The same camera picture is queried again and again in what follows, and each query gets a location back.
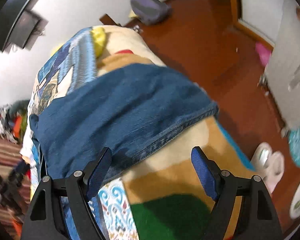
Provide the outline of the pile of clutter on box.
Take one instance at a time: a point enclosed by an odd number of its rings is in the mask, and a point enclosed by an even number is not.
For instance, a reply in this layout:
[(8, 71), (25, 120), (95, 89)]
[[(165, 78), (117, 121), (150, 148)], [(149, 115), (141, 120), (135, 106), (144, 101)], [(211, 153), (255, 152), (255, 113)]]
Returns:
[(0, 136), (14, 144), (22, 144), (27, 126), (29, 100), (18, 100), (0, 106)]

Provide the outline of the wooden door frame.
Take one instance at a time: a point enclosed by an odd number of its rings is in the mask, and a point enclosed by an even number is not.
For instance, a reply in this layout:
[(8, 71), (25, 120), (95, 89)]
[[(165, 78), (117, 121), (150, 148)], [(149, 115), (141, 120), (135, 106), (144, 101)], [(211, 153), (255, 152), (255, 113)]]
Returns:
[(230, 5), (232, 25), (243, 32), (245, 35), (248, 35), (250, 38), (256, 42), (260, 42), (267, 49), (273, 51), (274, 42), (270, 40), (266, 35), (262, 34), (260, 31), (247, 24), (242, 20), (242, 2), (241, 0), (220, 0), (226, 2)]

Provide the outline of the grey purple backpack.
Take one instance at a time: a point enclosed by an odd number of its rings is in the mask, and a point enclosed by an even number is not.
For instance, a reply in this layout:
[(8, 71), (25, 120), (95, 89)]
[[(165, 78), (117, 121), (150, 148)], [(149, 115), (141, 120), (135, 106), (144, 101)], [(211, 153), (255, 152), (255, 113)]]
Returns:
[(161, 22), (170, 13), (170, 6), (159, 0), (130, 0), (132, 12), (145, 25)]

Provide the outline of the small black wall monitor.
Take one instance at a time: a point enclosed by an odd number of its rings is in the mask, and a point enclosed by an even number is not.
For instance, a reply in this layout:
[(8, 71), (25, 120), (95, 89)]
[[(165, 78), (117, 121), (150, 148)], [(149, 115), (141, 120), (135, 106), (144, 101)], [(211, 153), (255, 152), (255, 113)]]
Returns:
[(31, 50), (38, 37), (44, 35), (48, 20), (34, 11), (25, 10), (17, 20), (10, 42), (20, 49)]

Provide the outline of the pink object on floor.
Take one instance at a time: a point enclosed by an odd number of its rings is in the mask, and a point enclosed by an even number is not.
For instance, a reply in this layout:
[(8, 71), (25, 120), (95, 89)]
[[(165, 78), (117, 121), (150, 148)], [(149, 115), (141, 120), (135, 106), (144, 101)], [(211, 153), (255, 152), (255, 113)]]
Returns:
[(271, 50), (266, 48), (261, 42), (256, 42), (255, 50), (259, 56), (262, 66), (266, 67), (271, 57)]

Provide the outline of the white wardrobe door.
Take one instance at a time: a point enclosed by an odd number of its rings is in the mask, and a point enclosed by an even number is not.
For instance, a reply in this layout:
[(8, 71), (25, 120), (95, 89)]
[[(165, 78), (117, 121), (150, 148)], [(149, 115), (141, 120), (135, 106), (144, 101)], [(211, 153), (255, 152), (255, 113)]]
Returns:
[(300, 127), (300, 20), (295, 0), (284, 0), (275, 48), (265, 70), (268, 87), (288, 129)]

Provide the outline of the patchwork patterned bedspread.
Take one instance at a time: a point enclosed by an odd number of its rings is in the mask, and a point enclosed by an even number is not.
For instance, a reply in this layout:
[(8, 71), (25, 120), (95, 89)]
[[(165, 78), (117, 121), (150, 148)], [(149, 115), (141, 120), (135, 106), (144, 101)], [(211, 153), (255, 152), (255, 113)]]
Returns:
[[(59, 45), (39, 70), (34, 82), (28, 115), (39, 115), (55, 99), (78, 89), (87, 82), (122, 66), (128, 51), (149, 54), (143, 39), (133, 30), (114, 25), (84, 28)], [(138, 239), (130, 204), (122, 178), (101, 187), (88, 203), (101, 223), (106, 239)]]

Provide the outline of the blue denim jeans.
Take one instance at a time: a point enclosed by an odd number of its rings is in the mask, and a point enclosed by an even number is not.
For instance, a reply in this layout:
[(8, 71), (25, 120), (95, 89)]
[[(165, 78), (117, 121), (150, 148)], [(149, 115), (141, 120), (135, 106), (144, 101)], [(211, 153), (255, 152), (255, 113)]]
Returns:
[(217, 103), (180, 72), (130, 64), (30, 116), (37, 167), (41, 174), (65, 178), (107, 147), (112, 161), (105, 181), (110, 181), (184, 129), (217, 113)]

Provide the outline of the beige cartoon fleece blanket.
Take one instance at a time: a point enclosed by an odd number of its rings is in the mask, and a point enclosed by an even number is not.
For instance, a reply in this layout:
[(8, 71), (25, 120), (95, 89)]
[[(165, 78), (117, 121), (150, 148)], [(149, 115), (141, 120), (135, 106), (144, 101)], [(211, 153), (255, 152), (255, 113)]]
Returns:
[(123, 209), (133, 216), (126, 233), (109, 229), (111, 239), (199, 239), (214, 205), (191, 163), (191, 150), (200, 146), (209, 159), (233, 175), (250, 178), (254, 169), (235, 149), (215, 117), (186, 128), (150, 157), (132, 166), (100, 190), (103, 213), (114, 213), (110, 190), (124, 190)]

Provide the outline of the white slippers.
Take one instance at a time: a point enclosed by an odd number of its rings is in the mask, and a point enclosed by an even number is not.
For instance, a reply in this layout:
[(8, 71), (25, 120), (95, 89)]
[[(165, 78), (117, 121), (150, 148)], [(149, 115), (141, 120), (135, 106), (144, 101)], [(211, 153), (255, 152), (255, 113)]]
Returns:
[(280, 151), (273, 152), (267, 142), (256, 148), (250, 163), (259, 173), (268, 191), (272, 194), (285, 171), (285, 159)]

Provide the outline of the striped red curtain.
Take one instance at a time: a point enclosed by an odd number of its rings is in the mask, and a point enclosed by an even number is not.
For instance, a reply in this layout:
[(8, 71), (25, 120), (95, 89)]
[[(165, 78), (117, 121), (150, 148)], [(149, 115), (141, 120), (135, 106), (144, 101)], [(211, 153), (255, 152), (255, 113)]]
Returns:
[[(21, 155), (19, 153), (20, 146), (2, 139), (0, 136), (0, 175), (6, 179), (19, 161)], [(0, 204), (0, 222), (6, 231), (13, 237), (19, 239), (21, 234), (21, 225), (14, 221), (7, 208)]]

